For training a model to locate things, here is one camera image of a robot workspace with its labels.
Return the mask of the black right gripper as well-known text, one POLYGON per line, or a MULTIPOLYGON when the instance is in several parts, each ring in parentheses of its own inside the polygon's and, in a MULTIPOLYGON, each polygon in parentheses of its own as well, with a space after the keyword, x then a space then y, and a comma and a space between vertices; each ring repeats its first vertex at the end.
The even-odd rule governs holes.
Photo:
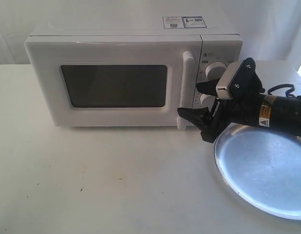
POLYGON ((246 58, 238 72, 236 83, 240 85, 241 97, 229 100, 217 98, 216 86, 220 79, 200 82, 196 84, 199 93, 215 97, 212 108, 191 109, 180 107, 177 109, 179 117, 189 121, 196 127, 202 127, 203 141, 214 142, 220 133, 232 122, 231 118, 240 108, 244 108, 255 101, 257 95, 264 91, 255 69, 253 58, 246 58))

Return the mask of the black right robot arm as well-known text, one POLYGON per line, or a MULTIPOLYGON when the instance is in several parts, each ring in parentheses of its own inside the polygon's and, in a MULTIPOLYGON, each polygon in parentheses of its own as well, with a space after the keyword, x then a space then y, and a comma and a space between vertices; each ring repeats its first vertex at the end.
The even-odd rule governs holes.
POLYGON ((180 107, 179 117, 196 126, 209 143, 232 123, 301 137, 301 95, 292 94, 295 86, 265 90, 255 69, 254 59, 246 58, 230 64, 220 78, 197 83, 199 93, 215 98, 212 108, 180 107))

